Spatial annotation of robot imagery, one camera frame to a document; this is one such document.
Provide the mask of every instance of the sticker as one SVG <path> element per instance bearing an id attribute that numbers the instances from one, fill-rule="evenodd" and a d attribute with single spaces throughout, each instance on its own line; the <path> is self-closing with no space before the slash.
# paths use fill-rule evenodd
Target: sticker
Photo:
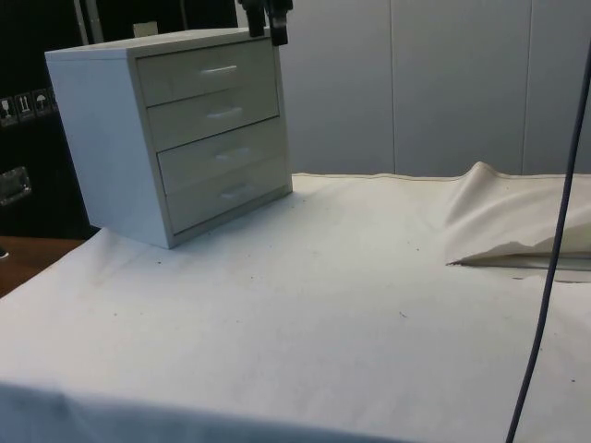
<path id="1" fill-rule="evenodd" d="M 51 102 L 54 111 L 57 111 L 57 102 L 55 101 L 54 88 L 47 88 L 47 94 L 49 95 L 49 101 Z"/>
<path id="2" fill-rule="evenodd" d="M 35 118 L 35 105 L 28 92 L 15 95 L 15 105 L 17 106 L 18 119 L 21 122 Z"/>
<path id="3" fill-rule="evenodd" d="M 7 127 L 17 124 L 17 108 L 15 108 L 12 97 L 0 99 L 0 126 Z"/>
<path id="4" fill-rule="evenodd" d="M 34 90 L 33 103 L 35 104 L 35 113 L 38 117 L 51 114 L 54 111 L 46 90 Z"/>

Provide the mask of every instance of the dark background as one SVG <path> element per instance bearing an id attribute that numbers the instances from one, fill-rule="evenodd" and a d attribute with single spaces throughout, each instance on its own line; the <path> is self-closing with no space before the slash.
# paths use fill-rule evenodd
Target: dark background
<path id="1" fill-rule="evenodd" d="M 191 29 L 237 26 L 234 0 L 186 3 Z M 106 41 L 132 38 L 133 23 L 155 20 L 160 33 L 183 29 L 175 0 L 97 0 L 97 7 Z M 81 44 L 72 0 L 0 0 L 0 98 L 50 87 L 44 52 Z M 32 193 L 0 206 L 0 235 L 92 235 L 58 112 L 0 127 L 0 174 L 19 166 Z"/>

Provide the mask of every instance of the black cable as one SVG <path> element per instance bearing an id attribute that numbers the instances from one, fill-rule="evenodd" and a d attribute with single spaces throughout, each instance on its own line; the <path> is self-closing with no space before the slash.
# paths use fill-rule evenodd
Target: black cable
<path id="1" fill-rule="evenodd" d="M 589 95 L 589 82 L 591 81 L 591 42 L 589 42 L 589 49 L 587 51 L 587 61 L 585 65 L 585 75 L 583 77 L 583 88 L 581 90 L 581 97 L 579 99 L 579 108 L 577 110 L 576 122 L 574 124 L 573 139 L 571 140 L 571 150 L 569 152 L 569 161 L 566 169 L 566 176 L 564 177 L 564 188 L 562 190 L 561 210 L 558 214 L 558 221 L 556 223 L 556 233 L 554 234 L 554 244 L 552 246 L 552 253 L 550 255 L 550 263 L 548 266 L 548 274 L 546 275 L 546 285 L 544 286 L 544 293 L 542 294 L 542 305 L 539 309 L 539 318 L 537 320 L 536 336 L 534 337 L 534 344 L 532 345 L 532 352 L 529 354 L 529 361 L 527 362 L 527 369 L 525 370 L 524 381 L 519 391 L 517 404 L 515 404 L 515 411 L 513 412 L 513 419 L 509 427 L 506 443 L 513 443 L 515 438 L 515 431 L 519 425 L 519 418 L 521 411 L 524 409 L 525 396 L 529 389 L 534 368 L 536 367 L 537 354 L 539 346 L 542 342 L 542 335 L 544 334 L 544 327 L 546 326 L 546 316 L 548 315 L 548 307 L 550 303 L 550 293 L 552 292 L 552 283 L 554 282 L 554 274 L 556 273 L 556 266 L 558 264 L 559 254 L 561 252 L 562 234 L 564 232 L 564 222 L 566 220 L 566 210 L 569 207 L 569 198 L 571 196 L 571 187 L 573 184 L 574 163 L 576 160 L 576 152 L 579 147 L 579 138 L 581 137 L 581 128 L 583 127 L 583 119 L 585 117 L 585 106 Z"/>

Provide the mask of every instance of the table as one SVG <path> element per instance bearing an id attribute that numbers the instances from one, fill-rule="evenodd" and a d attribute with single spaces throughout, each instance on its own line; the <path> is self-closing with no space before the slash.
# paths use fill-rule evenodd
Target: table
<path id="1" fill-rule="evenodd" d="M 0 441 L 503 441 L 544 281 L 446 266 L 448 240 L 560 189 L 482 165 L 295 176 L 173 250 L 102 230 L 0 300 Z M 590 336 L 588 285 L 555 283 L 519 441 L 591 435 Z"/>
<path id="2" fill-rule="evenodd" d="M 0 259 L 0 298 L 53 265 L 83 240 L 0 236 L 8 257 Z"/>

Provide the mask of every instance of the metal handle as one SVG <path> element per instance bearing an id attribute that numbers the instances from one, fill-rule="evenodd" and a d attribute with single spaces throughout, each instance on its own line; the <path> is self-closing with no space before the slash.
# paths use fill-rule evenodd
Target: metal handle
<path id="1" fill-rule="evenodd" d="M 207 118 L 230 118 L 239 116 L 240 114 L 242 114 L 242 108 L 240 106 L 235 106 L 234 108 L 221 111 L 220 113 L 207 114 Z"/>
<path id="2" fill-rule="evenodd" d="M 221 198 L 225 198 L 226 200 L 233 200 L 235 198 L 239 198 L 244 196 L 245 194 L 252 192 L 254 190 L 253 185 L 244 184 L 240 186 L 236 186 L 230 189 L 226 189 L 225 191 L 220 194 Z"/>
<path id="3" fill-rule="evenodd" d="M 219 75 L 223 75 L 223 74 L 230 74 L 230 73 L 236 72 L 237 69 L 238 69 L 238 66 L 236 66 L 236 65 L 215 67 L 213 69 L 201 70 L 201 75 L 202 76 L 219 76 Z"/>
<path id="4" fill-rule="evenodd" d="M 227 162 L 230 159 L 235 157 L 242 157 L 244 155 L 250 154 L 250 148 L 245 146 L 243 148 L 238 148 L 237 150 L 227 150 L 226 152 L 220 152 L 215 156 L 215 160 L 219 162 Z"/>

